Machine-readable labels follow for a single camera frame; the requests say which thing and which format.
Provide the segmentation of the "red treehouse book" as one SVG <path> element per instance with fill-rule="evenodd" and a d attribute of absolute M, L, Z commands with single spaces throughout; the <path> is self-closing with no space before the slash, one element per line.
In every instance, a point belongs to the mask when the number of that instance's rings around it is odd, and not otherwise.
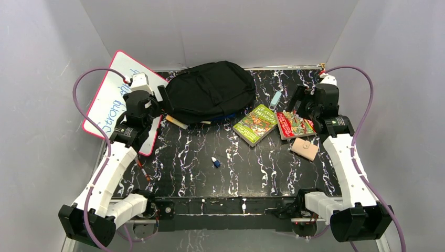
<path fill-rule="evenodd" d="M 313 122 L 300 118 L 295 112 L 276 112 L 281 140 L 316 135 Z"/>

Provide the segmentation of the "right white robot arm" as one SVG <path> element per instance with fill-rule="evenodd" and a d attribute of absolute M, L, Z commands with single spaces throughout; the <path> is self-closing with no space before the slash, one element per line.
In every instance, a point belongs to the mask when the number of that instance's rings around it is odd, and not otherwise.
<path fill-rule="evenodd" d="M 339 89 L 320 83 L 313 89 L 299 85 L 288 109 L 313 122 L 314 130 L 327 151 L 341 188 L 337 202 L 318 189 L 298 192 L 296 212 L 302 217 L 315 213 L 330 226 L 338 242 L 377 240 L 390 225 L 392 207 L 381 200 L 364 182 L 365 173 L 352 144 L 354 129 L 347 116 L 340 115 Z"/>

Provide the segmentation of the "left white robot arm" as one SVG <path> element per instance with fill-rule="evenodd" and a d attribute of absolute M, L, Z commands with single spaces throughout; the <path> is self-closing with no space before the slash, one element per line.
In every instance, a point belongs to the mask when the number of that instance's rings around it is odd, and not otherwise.
<path fill-rule="evenodd" d="M 116 230 L 140 215 L 156 216 L 158 208 L 147 191 L 134 190 L 115 204 L 110 200 L 119 181 L 137 159 L 137 153 L 149 138 L 153 119 L 161 114 L 149 86 L 131 86 L 123 96 L 126 112 L 117 120 L 107 140 L 107 153 L 85 190 L 71 205 L 63 205 L 58 217 L 68 238 L 98 248 L 106 248 Z"/>

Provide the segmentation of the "black student backpack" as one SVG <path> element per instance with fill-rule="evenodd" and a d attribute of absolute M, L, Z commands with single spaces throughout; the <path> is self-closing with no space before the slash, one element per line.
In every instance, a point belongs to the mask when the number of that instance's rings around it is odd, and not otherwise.
<path fill-rule="evenodd" d="M 171 107 L 166 112 L 190 125 L 239 112 L 256 100 L 250 72 L 229 61 L 185 69 L 166 86 Z"/>

